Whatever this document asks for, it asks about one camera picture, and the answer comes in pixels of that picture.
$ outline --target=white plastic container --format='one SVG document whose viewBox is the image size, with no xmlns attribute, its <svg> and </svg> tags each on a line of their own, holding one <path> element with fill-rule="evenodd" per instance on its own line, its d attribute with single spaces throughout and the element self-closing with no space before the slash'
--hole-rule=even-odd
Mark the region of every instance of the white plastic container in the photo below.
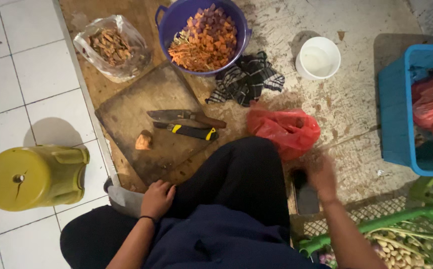
<svg viewBox="0 0 433 269">
<path fill-rule="evenodd" d="M 333 41 L 313 37 L 306 41 L 296 57 L 296 70 L 309 80 L 333 76 L 341 64 L 341 54 Z"/>
</svg>

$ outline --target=purple plastic bowl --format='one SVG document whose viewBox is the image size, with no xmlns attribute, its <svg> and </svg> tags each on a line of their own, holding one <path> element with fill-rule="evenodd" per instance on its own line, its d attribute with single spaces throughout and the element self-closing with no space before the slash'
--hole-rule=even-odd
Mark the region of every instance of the purple plastic bowl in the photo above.
<svg viewBox="0 0 433 269">
<path fill-rule="evenodd" d="M 196 14 L 198 8 L 206 9 L 215 3 L 216 8 L 222 7 L 225 10 L 227 16 L 231 16 L 231 19 L 235 22 L 237 28 L 237 47 L 235 50 L 235 56 L 225 66 L 220 69 L 209 71 L 209 72 L 195 72 L 187 70 L 175 62 L 172 62 L 172 57 L 168 54 L 168 48 L 173 41 L 176 33 L 180 32 L 183 27 L 187 25 L 189 17 L 193 17 Z M 158 22 L 158 15 L 160 11 L 164 11 L 164 15 Z M 233 64 L 238 57 L 243 53 L 246 46 L 248 46 L 249 39 L 251 37 L 251 29 L 248 29 L 248 24 L 243 14 L 243 11 L 238 8 L 231 0 L 177 0 L 169 8 L 159 6 L 155 13 L 155 23 L 159 31 L 160 46 L 167 59 L 177 66 L 180 70 L 188 72 L 197 76 L 213 76 L 219 71 L 227 68 Z"/>
</svg>

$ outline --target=white tile floor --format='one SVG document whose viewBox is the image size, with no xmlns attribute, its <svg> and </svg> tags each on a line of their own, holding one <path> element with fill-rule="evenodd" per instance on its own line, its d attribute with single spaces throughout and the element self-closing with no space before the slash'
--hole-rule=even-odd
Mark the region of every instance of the white tile floor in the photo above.
<svg viewBox="0 0 433 269">
<path fill-rule="evenodd" d="M 80 202 L 0 209 L 0 269 L 69 268 L 60 252 L 61 229 L 109 204 L 102 189 L 107 169 L 70 53 L 52 0 L 0 0 L 0 152 L 36 144 L 90 152 Z"/>
</svg>

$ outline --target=knife handle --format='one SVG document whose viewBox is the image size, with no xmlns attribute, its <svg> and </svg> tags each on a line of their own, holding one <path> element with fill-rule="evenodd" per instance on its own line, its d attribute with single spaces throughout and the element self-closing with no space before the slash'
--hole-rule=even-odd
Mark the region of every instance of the knife handle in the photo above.
<svg viewBox="0 0 433 269">
<path fill-rule="evenodd" d="M 208 118 L 203 113 L 195 113 L 192 116 L 195 116 L 195 118 L 193 119 L 194 121 L 199 122 L 201 124 L 210 125 L 212 127 L 218 128 L 218 129 L 225 129 L 226 128 L 226 122 L 221 121 L 221 120 L 217 120 L 217 119 L 213 119 L 213 118 Z"/>
<path fill-rule="evenodd" d="M 218 138 L 218 133 L 216 132 L 215 128 L 200 129 L 185 125 L 175 125 L 172 129 L 172 132 L 175 134 L 191 136 L 204 140 L 215 140 Z"/>
</svg>

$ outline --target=black wristband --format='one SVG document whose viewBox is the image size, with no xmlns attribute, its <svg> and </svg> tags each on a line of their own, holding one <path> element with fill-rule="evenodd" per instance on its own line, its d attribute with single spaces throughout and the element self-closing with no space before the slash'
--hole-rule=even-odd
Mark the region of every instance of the black wristband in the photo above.
<svg viewBox="0 0 433 269">
<path fill-rule="evenodd" d="M 150 217 L 150 216 L 140 216 L 140 218 L 148 218 L 148 219 L 151 219 L 152 222 L 153 222 L 153 225 L 157 225 L 157 220 L 154 219 L 154 218 L 152 218 L 152 217 Z"/>
</svg>

